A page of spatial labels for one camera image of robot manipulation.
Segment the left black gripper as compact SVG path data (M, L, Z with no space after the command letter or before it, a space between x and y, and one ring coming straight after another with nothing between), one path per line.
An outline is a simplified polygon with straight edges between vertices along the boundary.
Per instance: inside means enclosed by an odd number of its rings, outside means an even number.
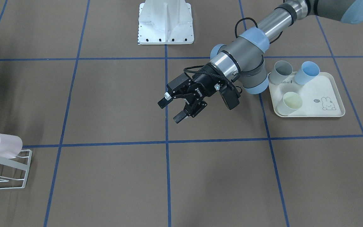
M217 87L227 83L229 80L212 63L187 67L166 85L167 93L158 101L158 106L164 109L174 99L184 99L185 107L173 117L178 124L189 116L194 118L207 105L203 99L212 96L218 91Z

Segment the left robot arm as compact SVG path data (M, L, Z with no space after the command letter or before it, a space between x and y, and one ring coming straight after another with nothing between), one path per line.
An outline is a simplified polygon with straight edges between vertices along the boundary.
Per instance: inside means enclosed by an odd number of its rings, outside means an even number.
M239 81L246 92L259 94L268 87L264 53L279 35L297 20L316 15L347 24L363 22L363 0L286 0L260 22L228 44L216 45L204 66L187 67L167 84L158 106L163 109L174 99L184 99L185 106L173 120L179 123L196 117L206 106L205 97L219 92L226 107L239 105Z

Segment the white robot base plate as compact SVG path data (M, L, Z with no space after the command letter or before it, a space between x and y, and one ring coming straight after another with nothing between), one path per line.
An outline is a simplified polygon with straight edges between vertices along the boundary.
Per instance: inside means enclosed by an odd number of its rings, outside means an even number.
M139 5L139 45L194 42L192 7L184 0L146 0Z

